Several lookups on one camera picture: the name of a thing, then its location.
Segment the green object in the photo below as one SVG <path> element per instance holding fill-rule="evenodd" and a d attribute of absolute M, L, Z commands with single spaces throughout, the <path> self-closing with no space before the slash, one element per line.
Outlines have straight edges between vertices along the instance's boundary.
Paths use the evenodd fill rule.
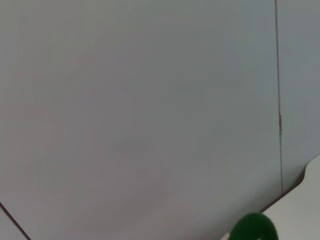
<path fill-rule="evenodd" d="M 236 223 L 229 240 L 279 240 L 279 238 L 273 222 L 266 215 L 254 212 Z"/>

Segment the gray wall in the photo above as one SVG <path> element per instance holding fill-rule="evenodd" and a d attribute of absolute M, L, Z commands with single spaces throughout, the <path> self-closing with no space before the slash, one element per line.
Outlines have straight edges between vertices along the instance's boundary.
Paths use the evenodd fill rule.
<path fill-rule="evenodd" d="M 320 2 L 278 1 L 283 186 L 320 154 Z"/>
<path fill-rule="evenodd" d="M 2 0 L 0 32 L 33 240 L 215 240 L 280 195 L 273 0 Z"/>

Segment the white table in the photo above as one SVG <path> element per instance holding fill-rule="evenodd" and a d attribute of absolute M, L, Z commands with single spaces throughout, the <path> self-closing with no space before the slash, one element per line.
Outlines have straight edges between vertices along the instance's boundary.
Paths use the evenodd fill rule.
<path fill-rule="evenodd" d="M 19 229 L 0 208 L 0 240 L 26 240 Z"/>
<path fill-rule="evenodd" d="M 302 183 L 264 214 L 280 240 L 320 239 L 320 155 L 307 165 Z"/>

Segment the green pom-pom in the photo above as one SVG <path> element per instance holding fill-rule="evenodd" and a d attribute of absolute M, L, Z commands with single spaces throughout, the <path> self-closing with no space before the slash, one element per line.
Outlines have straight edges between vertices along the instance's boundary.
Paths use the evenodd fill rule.
<path fill-rule="evenodd" d="M 262 213 L 250 213 L 233 227 L 229 240 L 279 240 L 275 225 Z"/>

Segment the white surface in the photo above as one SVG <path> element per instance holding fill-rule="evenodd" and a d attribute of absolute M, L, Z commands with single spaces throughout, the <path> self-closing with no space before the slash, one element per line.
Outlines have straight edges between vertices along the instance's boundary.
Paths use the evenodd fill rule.
<path fill-rule="evenodd" d="M 320 1 L 278 0 L 283 186 L 320 154 Z"/>
<path fill-rule="evenodd" d="M 12 223 L 7 215 L 0 209 L 0 239 L 26 240 L 19 229 Z"/>
<path fill-rule="evenodd" d="M 214 240 L 281 194 L 273 0 L 1 0 L 0 32 L 32 240 Z"/>
<path fill-rule="evenodd" d="M 318 240 L 320 223 L 320 155 L 305 169 L 302 183 L 268 208 L 266 214 L 280 240 Z"/>

